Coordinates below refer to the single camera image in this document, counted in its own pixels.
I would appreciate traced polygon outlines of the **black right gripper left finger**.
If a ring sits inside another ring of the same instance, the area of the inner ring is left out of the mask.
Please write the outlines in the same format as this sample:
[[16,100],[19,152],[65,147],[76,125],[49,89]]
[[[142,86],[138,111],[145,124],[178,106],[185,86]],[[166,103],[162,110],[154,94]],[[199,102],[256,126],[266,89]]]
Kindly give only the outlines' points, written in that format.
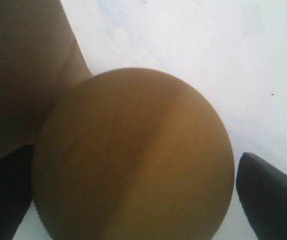
[[0,240],[13,239],[32,203],[33,150],[24,145],[0,159]]

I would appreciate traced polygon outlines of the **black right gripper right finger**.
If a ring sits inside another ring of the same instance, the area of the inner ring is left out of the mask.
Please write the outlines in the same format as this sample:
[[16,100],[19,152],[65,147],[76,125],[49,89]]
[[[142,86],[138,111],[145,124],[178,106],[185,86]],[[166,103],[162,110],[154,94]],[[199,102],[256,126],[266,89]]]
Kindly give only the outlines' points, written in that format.
[[287,175],[259,156],[245,152],[236,174],[236,191],[259,240],[287,240]]

